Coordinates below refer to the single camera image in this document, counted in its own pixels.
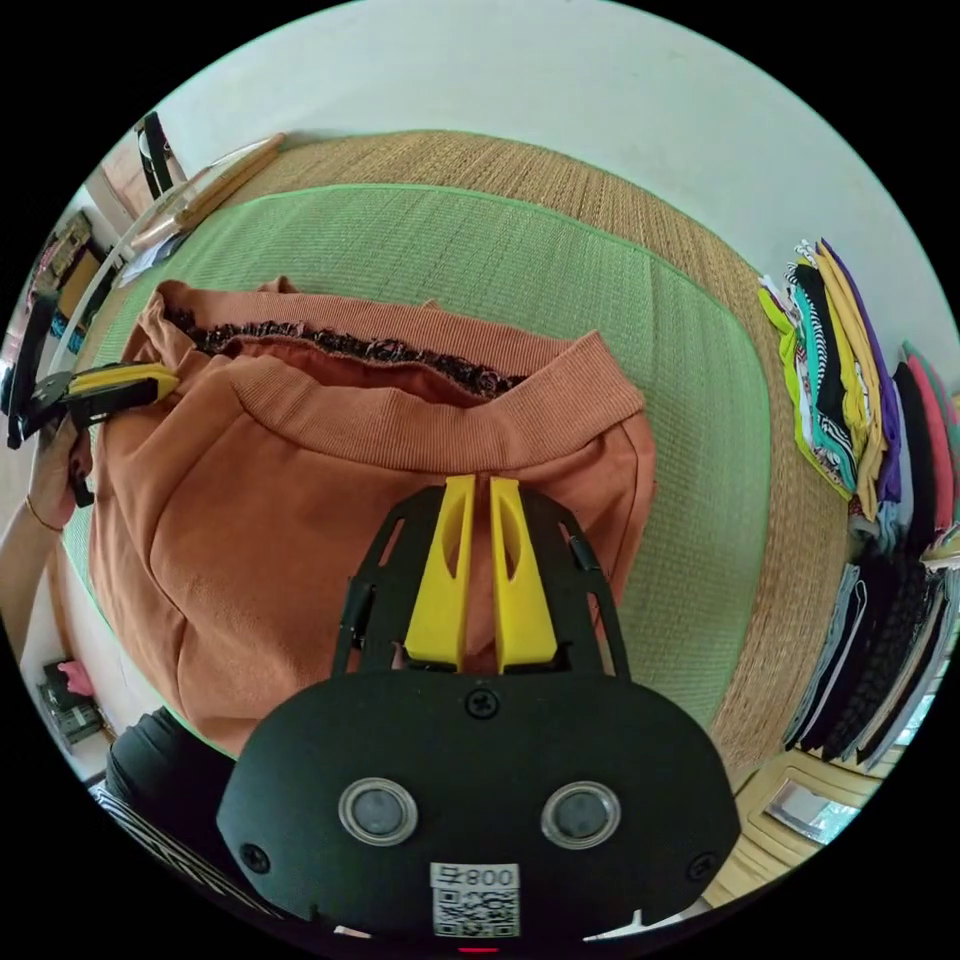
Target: orange sweatshirt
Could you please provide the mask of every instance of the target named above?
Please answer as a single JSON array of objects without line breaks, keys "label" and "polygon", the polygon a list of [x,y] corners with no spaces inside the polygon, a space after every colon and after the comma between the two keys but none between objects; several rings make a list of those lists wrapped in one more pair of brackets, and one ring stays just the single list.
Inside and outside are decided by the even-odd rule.
[{"label": "orange sweatshirt", "polygon": [[554,340],[282,278],[252,293],[167,281],[123,359],[181,383],[100,430],[91,578],[150,683],[229,753],[329,676],[348,578],[391,507],[447,476],[481,479],[470,669],[493,660],[491,474],[572,510],[621,595],[654,443],[597,333]]}]

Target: striped fabric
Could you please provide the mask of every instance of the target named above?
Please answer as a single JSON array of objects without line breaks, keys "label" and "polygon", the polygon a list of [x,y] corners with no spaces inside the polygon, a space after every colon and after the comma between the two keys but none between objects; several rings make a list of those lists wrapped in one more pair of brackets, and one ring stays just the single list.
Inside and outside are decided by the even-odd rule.
[{"label": "striped fabric", "polygon": [[281,914],[244,893],[219,870],[196,856],[169,834],[158,830],[144,820],[131,806],[109,793],[103,781],[90,788],[90,795],[97,806],[109,814],[113,821],[133,837],[148,853],[176,873],[209,890],[213,890],[221,896],[239,901],[251,910],[256,910],[258,913],[267,916],[281,918]]}]

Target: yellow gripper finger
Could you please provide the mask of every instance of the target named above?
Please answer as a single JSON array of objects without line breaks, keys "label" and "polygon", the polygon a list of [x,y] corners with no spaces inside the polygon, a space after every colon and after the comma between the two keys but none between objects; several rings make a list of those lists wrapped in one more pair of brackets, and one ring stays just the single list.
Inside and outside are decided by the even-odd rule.
[{"label": "yellow gripper finger", "polygon": [[162,363],[121,363],[103,367],[100,370],[78,373],[70,381],[67,393],[78,394],[102,387],[122,387],[128,383],[148,379],[155,380],[157,383],[157,400],[162,400],[172,393],[180,383],[177,375]]},{"label": "yellow gripper finger", "polygon": [[516,480],[490,480],[490,528],[498,670],[550,663],[557,640]]},{"label": "yellow gripper finger", "polygon": [[447,478],[404,640],[407,656],[418,663],[463,668],[474,493],[472,476]]}]

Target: white wall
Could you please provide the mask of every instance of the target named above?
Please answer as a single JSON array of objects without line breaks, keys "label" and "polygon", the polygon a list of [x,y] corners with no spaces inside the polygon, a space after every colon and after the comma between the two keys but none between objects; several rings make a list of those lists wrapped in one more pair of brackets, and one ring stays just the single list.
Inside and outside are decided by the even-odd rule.
[{"label": "white wall", "polygon": [[764,273],[781,274],[801,238],[825,236],[888,366],[909,335],[960,389],[946,299],[869,168],[778,82],[649,14],[599,0],[362,0],[247,44],[158,112],[188,176],[281,130],[466,130],[619,174]]}]

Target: folded clothes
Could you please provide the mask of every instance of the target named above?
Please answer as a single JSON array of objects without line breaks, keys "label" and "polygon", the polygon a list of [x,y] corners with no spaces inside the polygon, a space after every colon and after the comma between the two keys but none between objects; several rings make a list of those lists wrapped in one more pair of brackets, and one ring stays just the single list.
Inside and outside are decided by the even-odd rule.
[{"label": "folded clothes", "polygon": [[903,352],[907,360],[916,360],[926,376],[927,382],[936,398],[940,415],[947,433],[947,445],[950,448],[950,465],[953,473],[953,519],[960,521],[960,410],[950,397],[943,381],[933,369],[930,361],[914,347],[909,340],[903,342]]},{"label": "folded clothes", "polygon": [[845,500],[850,499],[850,490],[844,487],[839,476],[839,467],[829,451],[817,447],[813,438],[811,415],[810,377],[807,371],[806,349],[799,341],[799,318],[788,315],[785,298],[773,286],[769,278],[761,278],[757,296],[770,322],[780,331],[780,362],[787,393],[793,403],[793,436],[804,458],[817,470]]},{"label": "folded clothes", "polygon": [[796,287],[790,293],[803,323],[804,336],[800,345],[805,351],[809,371],[813,447],[815,450],[827,451],[829,461],[843,485],[848,490],[854,490],[857,486],[857,462],[853,453],[853,440],[843,423],[842,409],[838,410],[835,403],[828,402],[831,399],[829,389],[827,400],[821,401],[821,387],[829,383],[826,377],[828,353],[823,324],[802,288]]},{"label": "folded clothes", "polygon": [[934,527],[937,531],[946,530],[953,521],[953,465],[950,457],[950,445],[947,441],[947,426],[937,405],[933,386],[927,379],[926,371],[916,355],[909,357],[907,366],[913,374],[923,401],[923,412],[930,435],[933,453],[933,478],[936,489],[934,507]]},{"label": "folded clothes", "polygon": [[859,364],[859,371],[866,386],[870,405],[870,419],[867,430],[867,445],[857,464],[857,495],[863,504],[863,513],[868,520],[876,519],[877,481],[880,476],[880,464],[887,451],[887,441],[883,433],[883,406],[880,400],[880,378],[877,362],[867,336],[863,318],[860,316],[852,293],[846,284],[836,261],[826,249],[814,254],[814,261],[823,278],[824,286],[836,307],[841,325]]},{"label": "folded clothes", "polygon": [[900,419],[900,502],[897,504],[898,542],[902,543],[913,521],[913,473],[910,465],[910,443],[907,439],[907,426],[903,416],[903,403],[900,400],[900,388],[893,383],[894,399],[897,403],[897,417]]},{"label": "folded clothes", "polygon": [[867,445],[868,410],[857,363],[850,349],[823,278],[816,267],[800,262],[788,271],[792,281],[803,288],[813,306],[814,329],[819,327],[818,346],[826,358],[818,408],[849,431],[853,457],[859,462]]},{"label": "folded clothes", "polygon": [[960,615],[960,571],[951,570],[943,575],[942,597],[936,616],[928,621],[930,639],[924,644],[916,669],[907,679],[895,708],[869,740],[861,741],[857,750],[857,762],[867,770],[873,769],[894,745],[949,656]]},{"label": "folded clothes", "polygon": [[913,372],[899,364],[893,381],[903,405],[905,436],[910,445],[910,472],[913,483],[913,517],[907,533],[906,548],[918,555],[936,537],[937,485],[933,466],[933,445],[927,424],[923,397]]},{"label": "folded clothes", "polygon": [[447,476],[480,481],[468,670],[494,665],[491,474],[569,508],[622,593],[654,442],[596,333],[560,341],[283,280],[167,281],[123,359],[164,363],[180,386],[100,429],[91,579],[147,680],[228,753],[329,676],[349,577],[390,509]]},{"label": "folded clothes", "polygon": [[840,646],[841,640],[843,640],[844,625],[846,624],[847,610],[850,605],[850,597],[853,594],[853,589],[857,585],[857,581],[859,579],[860,568],[848,563],[843,568],[843,576],[840,578],[840,587],[837,590],[837,599],[834,603],[833,617],[830,620],[830,627],[827,631],[826,643],[823,645],[823,650],[821,651],[820,659],[817,661],[817,665],[814,668],[813,676],[810,678],[810,682],[807,684],[807,688],[804,690],[803,696],[800,698],[800,705],[797,707],[797,712],[794,714],[793,720],[790,722],[790,726],[787,727],[787,730],[783,735],[784,744],[792,744],[794,742],[795,734],[799,732],[804,718],[807,716],[811,706],[813,705],[820,681],[829,668],[830,662],[836,655],[837,648]]},{"label": "folded clothes", "polygon": [[880,473],[877,478],[877,498],[881,501],[892,500],[894,503],[897,503],[901,497],[900,438],[902,432],[897,416],[893,379],[890,374],[887,373],[886,364],[883,362],[883,353],[880,350],[880,343],[877,340],[873,324],[867,315],[867,308],[863,304],[863,298],[860,296],[860,291],[857,289],[857,285],[850,275],[850,271],[840,257],[837,256],[833,247],[831,247],[823,237],[820,238],[820,247],[823,255],[832,258],[833,264],[839,271],[837,279],[841,289],[844,290],[848,297],[852,297],[853,299],[853,305],[863,323],[863,329],[870,343],[874,360],[876,361],[880,392],[881,426],[883,436],[887,442],[887,452],[880,464]]},{"label": "folded clothes", "polygon": [[897,709],[897,704],[903,697],[904,690],[907,689],[915,674],[917,674],[919,665],[923,662],[925,654],[929,653],[932,643],[936,642],[934,635],[941,607],[944,601],[944,590],[942,582],[937,582],[931,589],[931,596],[928,603],[927,618],[919,625],[916,635],[912,638],[910,649],[907,656],[901,664],[893,684],[887,691],[886,696],[878,704],[876,710],[867,720],[864,728],[858,733],[853,746],[857,749],[863,749],[871,740],[878,737],[878,734],[886,729],[888,722],[892,722],[892,714]]},{"label": "folded clothes", "polygon": [[830,689],[824,694],[816,722],[809,725],[801,737],[802,749],[817,750],[823,747],[843,717],[876,644],[878,626],[890,614],[901,576],[899,564],[885,557],[871,557],[860,564],[860,581],[866,586],[866,606],[847,656],[837,670]]},{"label": "folded clothes", "polygon": [[812,732],[816,729],[817,724],[820,723],[820,718],[824,709],[826,709],[830,703],[830,697],[833,693],[833,689],[839,681],[840,676],[843,673],[843,669],[846,666],[847,659],[850,656],[851,650],[856,643],[857,634],[861,625],[863,624],[863,618],[867,613],[867,605],[869,601],[870,588],[868,587],[866,581],[861,579],[858,574],[857,582],[853,587],[853,594],[850,598],[850,602],[847,604],[846,615],[844,616],[843,620],[843,628],[840,631],[839,643],[837,643],[834,647],[833,654],[830,657],[826,669],[823,671],[820,676],[820,680],[817,682],[817,686],[806,715],[799,724],[793,737],[787,741],[787,750],[792,750],[798,742],[800,743],[801,748],[804,750],[815,749],[815,747],[811,746],[810,737]]},{"label": "folded clothes", "polygon": [[863,667],[855,678],[833,728],[823,742],[821,759],[834,760],[857,741],[889,694],[930,609],[926,568],[918,560],[898,555],[896,594],[889,612],[874,625]]}]

